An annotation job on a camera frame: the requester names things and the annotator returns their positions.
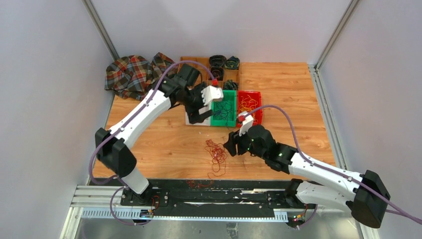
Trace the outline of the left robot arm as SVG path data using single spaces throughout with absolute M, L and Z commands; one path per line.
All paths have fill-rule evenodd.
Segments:
M 95 133 L 96 148 L 90 158 L 89 174 L 93 173 L 94 161 L 99 160 L 114 172 L 114 177 L 133 193 L 133 199 L 141 206 L 152 201 L 149 181 L 136 167 L 137 160 L 131 148 L 142 133 L 164 112 L 181 104 L 185 107 L 191 124 L 202 123 L 212 115 L 212 110 L 199 110 L 223 99 L 218 80 L 212 77 L 211 84 L 195 85 L 199 71 L 192 60 L 171 64 L 153 84 L 146 97 L 120 122 L 106 130 Z

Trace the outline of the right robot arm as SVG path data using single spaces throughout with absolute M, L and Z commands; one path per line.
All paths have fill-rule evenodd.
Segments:
M 376 172 L 367 170 L 362 174 L 323 163 L 277 142 L 261 125 L 229 133 L 223 146 L 231 156 L 248 152 L 275 171 L 307 178 L 308 182 L 291 180 L 284 194 L 288 206 L 328 206 L 350 213 L 368 227 L 380 228 L 391 196 Z

